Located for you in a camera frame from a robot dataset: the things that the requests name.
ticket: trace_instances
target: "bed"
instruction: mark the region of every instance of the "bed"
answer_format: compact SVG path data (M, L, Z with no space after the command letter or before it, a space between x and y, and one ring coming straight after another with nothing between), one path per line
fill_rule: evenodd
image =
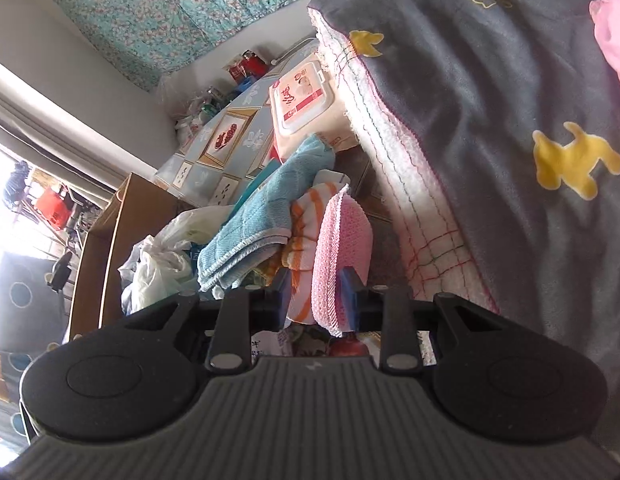
M620 456L620 84L592 0L312 0L417 298L586 354Z

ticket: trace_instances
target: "floral curtain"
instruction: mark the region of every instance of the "floral curtain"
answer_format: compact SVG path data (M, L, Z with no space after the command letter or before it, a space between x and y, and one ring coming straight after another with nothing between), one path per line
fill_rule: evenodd
M295 0L55 0L124 76L149 90Z

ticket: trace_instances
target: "black round pad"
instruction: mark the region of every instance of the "black round pad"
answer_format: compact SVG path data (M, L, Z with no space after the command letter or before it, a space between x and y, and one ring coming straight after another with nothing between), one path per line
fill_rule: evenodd
M21 382L28 414L82 442L136 438L176 420L196 390L190 362L151 332L99 332L33 362Z
M593 362L528 330L469 334L440 360L434 392L470 430L536 444L591 431L607 396Z

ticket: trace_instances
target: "ribbed gray surface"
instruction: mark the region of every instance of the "ribbed gray surface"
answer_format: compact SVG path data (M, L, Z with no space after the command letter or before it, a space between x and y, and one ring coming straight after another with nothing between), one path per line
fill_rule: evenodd
M46 436L9 467L19 480L604 480L619 471L584 438L536 448L468 433L416 381L385 376L367 358L261 358L212 381L156 434L110 446Z

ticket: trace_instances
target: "orange striped towel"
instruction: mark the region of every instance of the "orange striped towel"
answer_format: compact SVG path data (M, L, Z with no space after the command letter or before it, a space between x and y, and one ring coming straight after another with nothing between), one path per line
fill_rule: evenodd
M281 263L292 274L292 297L288 307L288 319L292 321L314 323L311 296L316 241L328 202L344 186L339 182L317 184L290 206L292 236L281 253Z

